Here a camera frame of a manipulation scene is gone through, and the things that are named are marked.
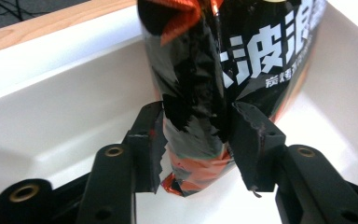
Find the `wooden surface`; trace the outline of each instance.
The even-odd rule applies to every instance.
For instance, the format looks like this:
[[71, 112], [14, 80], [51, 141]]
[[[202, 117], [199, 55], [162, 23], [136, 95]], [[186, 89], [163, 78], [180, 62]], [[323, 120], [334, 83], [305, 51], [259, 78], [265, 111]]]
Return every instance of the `wooden surface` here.
[[136, 0], [91, 0], [0, 29], [0, 49], [130, 7]]

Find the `orange pattern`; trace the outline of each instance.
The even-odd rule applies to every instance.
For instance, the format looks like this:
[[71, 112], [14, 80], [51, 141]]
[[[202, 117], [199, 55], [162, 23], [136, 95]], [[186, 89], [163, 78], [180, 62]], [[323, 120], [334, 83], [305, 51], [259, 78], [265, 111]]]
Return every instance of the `orange pattern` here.
[[[182, 35], [192, 26], [197, 24], [201, 18], [201, 7], [198, 0], [147, 0], [165, 7], [180, 11], [164, 27], [161, 35], [161, 46]], [[211, 0], [213, 14], [216, 15], [223, 0]]]
[[[180, 159], [174, 153], [171, 153], [170, 150], [168, 150], [168, 153], [173, 168], [182, 169], [190, 173], [188, 178], [180, 181], [182, 191], [201, 191], [207, 188], [218, 177], [223, 175], [227, 165], [232, 162], [232, 158], [226, 149], [218, 157], [208, 160], [192, 158]], [[182, 195], [177, 190], [171, 188], [171, 183], [174, 178], [174, 174], [169, 175], [161, 185], [170, 193]]]

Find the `wooden table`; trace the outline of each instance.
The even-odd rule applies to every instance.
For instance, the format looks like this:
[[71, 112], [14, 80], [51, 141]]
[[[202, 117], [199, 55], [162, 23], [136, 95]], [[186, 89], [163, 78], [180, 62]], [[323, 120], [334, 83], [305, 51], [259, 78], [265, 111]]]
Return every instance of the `wooden table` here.
[[0, 49], [18, 45], [135, 4], [136, 0], [90, 0], [28, 21], [19, 22], [0, 29]]

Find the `screw hole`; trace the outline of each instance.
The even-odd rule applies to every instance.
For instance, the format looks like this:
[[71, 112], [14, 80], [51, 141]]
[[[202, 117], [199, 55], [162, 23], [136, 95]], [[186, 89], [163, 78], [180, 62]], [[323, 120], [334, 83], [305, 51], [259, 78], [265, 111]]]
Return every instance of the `screw hole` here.
[[358, 216], [351, 211], [348, 211], [348, 210], [342, 211], [341, 215], [348, 221], [358, 222]]
[[121, 153], [123, 153], [123, 149], [121, 147], [110, 147], [105, 151], [105, 156], [107, 157], [115, 157], [119, 156]]
[[299, 154], [301, 154], [301, 156], [304, 156], [304, 157], [314, 157], [315, 156], [315, 153], [312, 150], [307, 149], [307, 148], [301, 147], [297, 151]]
[[101, 221], [106, 220], [111, 216], [112, 216], [112, 212], [108, 208], [102, 208], [95, 214], [95, 218]]
[[34, 197], [38, 191], [39, 191], [39, 186], [35, 184], [25, 185], [19, 189], [14, 190], [10, 194], [9, 199], [13, 203], [21, 203]]

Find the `brass insert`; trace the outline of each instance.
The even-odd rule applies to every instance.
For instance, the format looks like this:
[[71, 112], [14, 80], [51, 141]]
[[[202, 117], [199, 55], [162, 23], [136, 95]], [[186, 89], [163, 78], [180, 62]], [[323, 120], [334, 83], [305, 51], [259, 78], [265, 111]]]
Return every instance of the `brass insert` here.
[[105, 156], [107, 157], [116, 157], [123, 153], [123, 149], [121, 147], [110, 147], [105, 151]]
[[297, 151], [301, 156], [304, 156], [304, 157], [314, 157], [315, 156], [315, 152], [313, 152], [312, 150], [310, 150], [308, 148], [300, 147], [297, 149]]
[[9, 199], [13, 203], [21, 203], [34, 197], [38, 191], [39, 191], [39, 186], [37, 186], [36, 184], [28, 184], [22, 186], [19, 189], [14, 190], [10, 194]]
[[265, 2], [271, 2], [271, 3], [278, 3], [278, 2], [284, 2], [286, 0], [264, 0]]

